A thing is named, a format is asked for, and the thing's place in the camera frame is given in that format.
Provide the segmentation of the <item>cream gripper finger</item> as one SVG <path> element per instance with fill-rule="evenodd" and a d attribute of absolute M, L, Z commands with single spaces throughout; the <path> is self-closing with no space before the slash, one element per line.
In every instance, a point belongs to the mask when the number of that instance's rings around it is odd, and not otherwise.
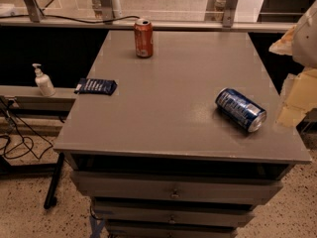
<path fill-rule="evenodd" d="M 291 56 L 295 28 L 296 26 L 292 26 L 278 41 L 273 43 L 268 50 L 273 54 Z"/>
<path fill-rule="evenodd" d="M 276 122 L 296 127 L 317 107 L 317 69 L 305 67 L 298 75 L 289 74 L 282 85 Z"/>

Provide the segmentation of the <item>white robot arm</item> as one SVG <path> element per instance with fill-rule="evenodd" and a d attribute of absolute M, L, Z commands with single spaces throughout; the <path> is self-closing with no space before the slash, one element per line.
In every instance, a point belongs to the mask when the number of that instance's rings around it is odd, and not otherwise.
<path fill-rule="evenodd" d="M 284 81 L 276 122 L 285 127 L 296 127 L 306 114 L 317 108 L 317 1 L 269 49 L 271 53 L 291 56 L 304 69 L 293 79 Z"/>

